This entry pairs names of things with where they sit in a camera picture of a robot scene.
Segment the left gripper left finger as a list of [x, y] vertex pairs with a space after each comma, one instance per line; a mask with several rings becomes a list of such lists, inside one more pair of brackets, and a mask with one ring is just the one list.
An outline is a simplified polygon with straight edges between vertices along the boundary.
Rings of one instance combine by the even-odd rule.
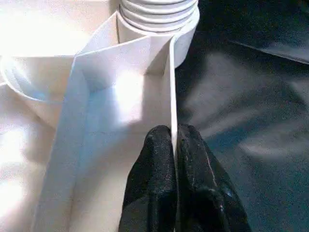
[[177, 184], [170, 129], [159, 125], [144, 139], [126, 182], [120, 232], [172, 232]]

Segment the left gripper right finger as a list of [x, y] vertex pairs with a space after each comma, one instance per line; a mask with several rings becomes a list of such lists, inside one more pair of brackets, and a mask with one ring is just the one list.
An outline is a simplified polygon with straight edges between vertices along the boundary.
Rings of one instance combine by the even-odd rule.
[[198, 130], [178, 125], [182, 232], [249, 232], [247, 214], [225, 169]]

